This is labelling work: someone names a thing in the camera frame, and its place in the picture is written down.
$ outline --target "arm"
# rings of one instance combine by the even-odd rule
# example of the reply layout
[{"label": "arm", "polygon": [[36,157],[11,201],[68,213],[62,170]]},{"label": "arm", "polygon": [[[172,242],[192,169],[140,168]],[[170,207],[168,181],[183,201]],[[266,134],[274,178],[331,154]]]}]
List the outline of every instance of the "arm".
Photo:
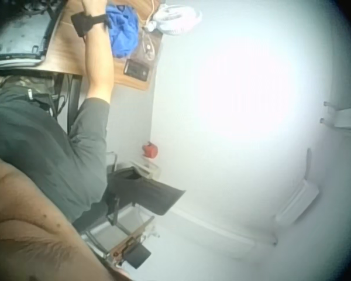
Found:
[{"label": "arm", "polygon": [[[105,13],[106,0],[82,0],[85,13],[99,16]],[[114,85],[114,67],[108,28],[103,23],[94,25],[86,35],[86,72],[90,87],[87,98],[111,101]]]}]

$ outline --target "red object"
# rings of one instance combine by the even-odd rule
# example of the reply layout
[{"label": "red object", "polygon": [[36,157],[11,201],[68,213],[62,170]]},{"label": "red object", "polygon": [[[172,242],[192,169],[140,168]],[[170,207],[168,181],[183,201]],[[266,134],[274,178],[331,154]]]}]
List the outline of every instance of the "red object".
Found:
[{"label": "red object", "polygon": [[159,152],[157,146],[150,142],[148,145],[143,145],[142,149],[144,151],[144,156],[152,159],[155,158]]}]

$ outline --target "person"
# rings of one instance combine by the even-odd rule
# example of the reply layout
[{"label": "person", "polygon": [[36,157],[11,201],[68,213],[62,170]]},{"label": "person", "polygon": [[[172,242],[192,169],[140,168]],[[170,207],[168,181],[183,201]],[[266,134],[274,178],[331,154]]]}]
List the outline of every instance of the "person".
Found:
[{"label": "person", "polygon": [[[82,4],[98,16],[107,1]],[[89,89],[69,135],[19,98],[26,85],[0,88],[0,280],[129,280],[104,266],[71,224],[106,188],[114,67],[103,23],[86,34],[85,46]]]}]

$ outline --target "blue cloth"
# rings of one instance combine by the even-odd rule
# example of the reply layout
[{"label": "blue cloth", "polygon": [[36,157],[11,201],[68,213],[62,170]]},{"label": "blue cloth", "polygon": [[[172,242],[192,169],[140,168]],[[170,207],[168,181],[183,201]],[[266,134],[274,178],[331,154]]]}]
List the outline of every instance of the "blue cloth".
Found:
[{"label": "blue cloth", "polygon": [[113,56],[128,56],[139,41],[139,24],[135,10],[127,5],[110,4],[106,7],[106,15],[111,24],[109,38]]}]

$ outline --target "black phone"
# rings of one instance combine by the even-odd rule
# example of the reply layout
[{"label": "black phone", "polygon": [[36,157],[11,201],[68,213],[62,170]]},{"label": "black phone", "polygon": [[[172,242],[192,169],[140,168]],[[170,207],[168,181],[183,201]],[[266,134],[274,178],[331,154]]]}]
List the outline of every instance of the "black phone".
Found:
[{"label": "black phone", "polygon": [[125,68],[123,69],[124,75],[133,77],[135,79],[146,82],[150,72],[149,66],[138,61],[127,59]]}]

